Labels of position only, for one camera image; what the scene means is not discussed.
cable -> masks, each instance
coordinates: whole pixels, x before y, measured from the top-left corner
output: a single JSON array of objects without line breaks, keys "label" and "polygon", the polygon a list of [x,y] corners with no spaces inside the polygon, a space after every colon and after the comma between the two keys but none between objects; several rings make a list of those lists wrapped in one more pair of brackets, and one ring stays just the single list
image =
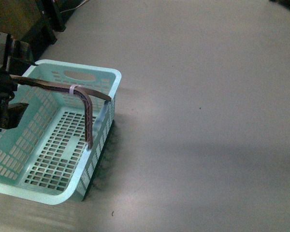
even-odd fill
[{"label": "cable", "polygon": [[76,10],[77,8],[80,8],[81,6],[83,6],[85,3],[89,2],[89,1],[90,1],[90,0],[84,0],[84,1],[82,1],[78,6],[72,8],[72,9],[68,9],[68,10],[60,11],[60,13],[67,12],[67,11],[73,11],[73,10]]}]

plastic basket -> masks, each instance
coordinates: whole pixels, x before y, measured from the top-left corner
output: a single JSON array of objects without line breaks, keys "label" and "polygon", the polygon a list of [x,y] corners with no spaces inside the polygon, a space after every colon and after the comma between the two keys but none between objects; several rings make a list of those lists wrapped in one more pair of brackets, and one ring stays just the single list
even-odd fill
[{"label": "plastic basket", "polygon": [[0,193],[45,204],[84,198],[111,127],[121,74],[108,68],[40,60],[24,76],[81,85],[109,95],[90,97],[93,146],[84,139],[84,104],[68,94],[19,86],[13,102],[29,106],[19,126],[0,132]]}]

robotic arm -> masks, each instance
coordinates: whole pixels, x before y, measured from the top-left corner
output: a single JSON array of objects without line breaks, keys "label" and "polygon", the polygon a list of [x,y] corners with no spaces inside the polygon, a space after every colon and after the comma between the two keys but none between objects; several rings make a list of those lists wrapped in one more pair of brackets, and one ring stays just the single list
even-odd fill
[{"label": "robotic arm", "polygon": [[28,104],[9,102],[17,91],[17,83],[5,71],[0,69],[0,131],[1,129],[16,128]]}]

white zip tie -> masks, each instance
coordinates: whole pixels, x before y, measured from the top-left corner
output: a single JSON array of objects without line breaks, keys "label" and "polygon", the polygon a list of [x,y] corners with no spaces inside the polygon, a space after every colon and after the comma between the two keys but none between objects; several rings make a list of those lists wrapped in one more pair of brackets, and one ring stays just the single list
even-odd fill
[{"label": "white zip tie", "polygon": [[70,86],[70,91],[69,91],[70,95],[72,95],[72,96],[74,95],[74,88],[77,87],[77,86],[82,87],[80,85],[71,85]]}]

basket handle hole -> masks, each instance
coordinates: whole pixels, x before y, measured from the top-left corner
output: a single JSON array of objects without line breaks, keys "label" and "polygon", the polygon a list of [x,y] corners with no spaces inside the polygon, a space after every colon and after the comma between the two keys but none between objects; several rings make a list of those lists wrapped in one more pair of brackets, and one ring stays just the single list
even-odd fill
[{"label": "basket handle hole", "polygon": [[63,71],[63,74],[66,77],[73,78],[76,80],[83,80],[83,81],[95,81],[96,80],[96,76],[94,74],[91,74],[91,73],[65,70],[65,71]]}]

